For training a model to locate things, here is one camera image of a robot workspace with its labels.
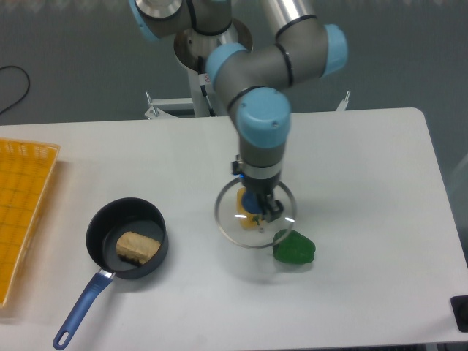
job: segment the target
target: gray floor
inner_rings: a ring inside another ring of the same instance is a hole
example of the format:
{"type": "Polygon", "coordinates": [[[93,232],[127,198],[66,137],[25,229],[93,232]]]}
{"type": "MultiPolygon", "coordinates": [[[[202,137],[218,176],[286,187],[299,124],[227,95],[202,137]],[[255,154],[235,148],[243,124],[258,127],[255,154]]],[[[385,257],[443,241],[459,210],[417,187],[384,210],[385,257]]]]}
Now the gray floor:
{"type": "MultiPolygon", "coordinates": [[[[468,0],[316,0],[323,23],[345,31],[350,58],[340,73],[286,91],[295,112],[417,107],[426,115],[446,185],[468,153],[468,0]]],[[[234,8],[256,48],[273,37],[257,1],[234,8]]],[[[144,91],[188,97],[173,38],[146,42],[127,0],[0,0],[0,67],[31,76],[26,99],[0,124],[141,119],[144,91]]],[[[0,72],[0,110],[25,87],[0,72]]],[[[450,197],[468,256],[468,180],[450,197]]]]}

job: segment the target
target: black pan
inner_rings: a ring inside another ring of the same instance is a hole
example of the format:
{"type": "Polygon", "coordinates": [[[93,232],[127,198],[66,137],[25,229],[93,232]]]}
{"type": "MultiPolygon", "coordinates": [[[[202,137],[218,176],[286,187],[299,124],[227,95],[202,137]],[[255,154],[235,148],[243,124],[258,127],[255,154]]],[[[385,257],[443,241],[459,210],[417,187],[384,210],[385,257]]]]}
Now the black pan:
{"type": "Polygon", "coordinates": [[[128,197],[113,201],[97,212],[86,232],[86,248],[93,261],[101,267],[86,285],[68,318],[53,340],[57,350],[69,344],[92,303],[115,276],[136,279],[154,271],[164,260],[169,242],[166,224],[159,210],[148,201],[128,197]],[[116,252],[117,240],[132,231],[161,243],[156,254],[145,264],[136,267],[122,261],[116,252]]]}

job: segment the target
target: black cable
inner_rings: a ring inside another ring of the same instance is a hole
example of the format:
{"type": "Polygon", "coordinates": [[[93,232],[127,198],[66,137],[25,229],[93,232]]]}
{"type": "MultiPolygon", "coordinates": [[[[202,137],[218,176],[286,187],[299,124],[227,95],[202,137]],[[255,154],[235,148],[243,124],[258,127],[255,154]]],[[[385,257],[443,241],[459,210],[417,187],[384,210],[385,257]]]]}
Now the black cable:
{"type": "Polygon", "coordinates": [[[19,69],[22,73],[24,73],[24,75],[26,76],[26,79],[28,80],[28,87],[26,88],[26,91],[24,92],[24,94],[23,94],[22,97],[20,97],[18,100],[16,100],[15,102],[13,102],[10,106],[7,106],[7,107],[4,108],[3,110],[0,110],[0,115],[1,115],[3,112],[7,112],[7,111],[8,111],[10,108],[12,108],[13,106],[16,106],[17,104],[19,104],[19,103],[26,97],[26,95],[29,93],[29,87],[31,87],[31,80],[29,79],[29,75],[28,75],[27,71],[25,71],[24,69],[22,69],[22,68],[19,67],[19,66],[14,66],[14,65],[0,67],[0,71],[2,71],[2,70],[4,70],[4,69],[7,69],[7,68],[19,69]]]}

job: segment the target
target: orange plastic basket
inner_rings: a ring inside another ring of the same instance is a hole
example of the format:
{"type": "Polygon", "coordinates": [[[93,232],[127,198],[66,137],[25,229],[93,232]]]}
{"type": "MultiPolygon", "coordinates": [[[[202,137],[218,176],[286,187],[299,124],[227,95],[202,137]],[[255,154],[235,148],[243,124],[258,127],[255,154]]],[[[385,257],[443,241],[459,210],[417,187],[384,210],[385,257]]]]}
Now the orange plastic basket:
{"type": "Polygon", "coordinates": [[[60,146],[0,138],[0,307],[34,232],[60,146]]]}

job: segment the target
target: green pepper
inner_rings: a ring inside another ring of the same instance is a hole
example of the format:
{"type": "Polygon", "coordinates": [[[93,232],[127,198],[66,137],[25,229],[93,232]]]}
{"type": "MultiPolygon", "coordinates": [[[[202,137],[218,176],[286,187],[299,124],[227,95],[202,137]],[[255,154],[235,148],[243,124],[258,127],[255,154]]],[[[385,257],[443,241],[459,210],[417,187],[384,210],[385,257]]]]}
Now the green pepper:
{"type": "MultiPolygon", "coordinates": [[[[280,239],[286,229],[277,232],[273,241],[280,239]]],[[[314,260],[315,244],[305,236],[291,230],[291,233],[281,243],[273,246],[273,256],[280,262],[293,265],[303,265],[314,260]]]]}

